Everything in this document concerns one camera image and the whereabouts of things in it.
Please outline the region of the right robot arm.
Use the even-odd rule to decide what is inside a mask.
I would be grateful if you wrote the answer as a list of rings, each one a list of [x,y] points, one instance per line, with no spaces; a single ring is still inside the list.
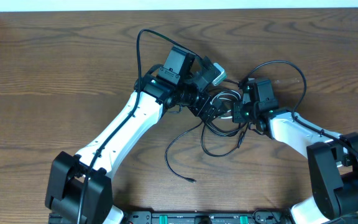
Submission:
[[[293,223],[358,223],[358,133],[327,131],[298,113],[279,108],[268,79],[239,83],[243,97],[233,121],[282,142],[308,162],[312,195],[290,209]]]

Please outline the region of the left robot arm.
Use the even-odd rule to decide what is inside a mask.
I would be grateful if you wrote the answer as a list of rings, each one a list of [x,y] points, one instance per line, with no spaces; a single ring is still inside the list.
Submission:
[[[152,66],[135,83],[134,92],[106,129],[75,155],[62,151],[53,160],[45,206],[72,223],[120,223],[112,180],[141,136],[168,109],[184,106],[203,122],[225,113],[208,88],[227,77],[208,57],[173,46],[165,63]]]

